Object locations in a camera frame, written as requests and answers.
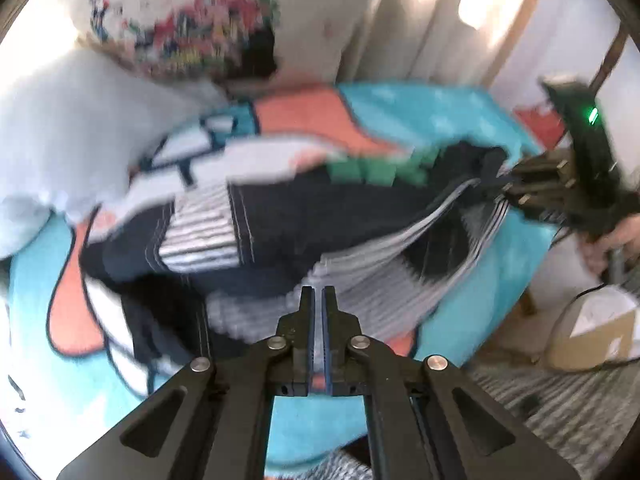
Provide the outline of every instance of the green fabric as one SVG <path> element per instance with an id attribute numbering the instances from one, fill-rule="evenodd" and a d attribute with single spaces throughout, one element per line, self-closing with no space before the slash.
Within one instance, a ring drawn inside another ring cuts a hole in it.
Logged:
<path id="1" fill-rule="evenodd" d="M 326 164 L 332 182 L 357 182 L 372 186 L 392 186 L 398 178 L 413 186 L 426 186 L 427 170 L 433 167 L 440 150 L 415 150 L 406 160 L 368 156 L 348 157 Z"/>

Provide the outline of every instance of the white wall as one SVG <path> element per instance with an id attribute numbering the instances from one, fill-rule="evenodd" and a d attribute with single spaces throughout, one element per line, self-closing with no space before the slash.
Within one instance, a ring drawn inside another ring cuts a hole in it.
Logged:
<path id="1" fill-rule="evenodd" d="M 491 94 L 511 110 L 545 99 L 536 82 L 541 75 L 569 73 L 591 80 L 619 24 L 606 0 L 539 0 Z M 616 155 L 629 175 L 640 166 L 640 52 L 631 40 L 598 97 Z"/>

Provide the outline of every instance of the gray striped fabric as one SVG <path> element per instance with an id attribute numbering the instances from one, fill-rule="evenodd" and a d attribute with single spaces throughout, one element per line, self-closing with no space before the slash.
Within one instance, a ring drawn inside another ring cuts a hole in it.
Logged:
<path id="1" fill-rule="evenodd" d="M 526 425 L 583 480 L 610 462 L 640 413 L 640 362 L 577 374 L 472 365 L 470 376 L 516 416 L 535 394 L 540 404 Z"/>
<path id="2" fill-rule="evenodd" d="M 441 280 L 420 280 L 401 256 L 402 250 L 436 219 L 429 217 L 399 234 L 323 255 L 303 283 L 284 297 L 255 300 L 211 294 L 207 298 L 209 325 L 233 338 L 255 342 L 273 335 L 280 317 L 298 308 L 303 285 L 312 285 L 316 290 L 333 285 L 340 309 L 358 316 L 364 333 L 388 340 L 409 332 L 475 266 L 507 211 L 506 202 L 499 202 L 475 206 L 463 213 L 470 251 L 464 263 Z M 315 354 L 316 370 L 321 370 L 321 333 L 316 336 Z"/>
<path id="3" fill-rule="evenodd" d="M 176 197 L 174 207 L 158 251 L 169 270 L 199 272 L 240 264 L 226 185 L 188 191 Z"/>

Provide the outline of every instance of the human hand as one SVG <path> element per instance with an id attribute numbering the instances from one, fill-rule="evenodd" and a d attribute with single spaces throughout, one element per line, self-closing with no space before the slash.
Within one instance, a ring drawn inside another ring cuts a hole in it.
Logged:
<path id="1" fill-rule="evenodd" d="M 640 215 L 625 218 L 613 232 L 596 242 L 590 242 L 587 235 L 578 238 L 584 264 L 597 276 L 607 268 L 607 252 L 620 247 L 624 247 L 627 258 L 640 256 Z"/>

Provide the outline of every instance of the green led light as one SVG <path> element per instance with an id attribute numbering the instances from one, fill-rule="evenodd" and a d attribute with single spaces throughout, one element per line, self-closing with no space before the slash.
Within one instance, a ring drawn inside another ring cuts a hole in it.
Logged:
<path id="1" fill-rule="evenodd" d="M 597 118 L 598 118 L 598 109 L 594 108 L 593 110 L 591 110 L 591 115 L 589 116 L 589 124 L 595 124 Z"/>

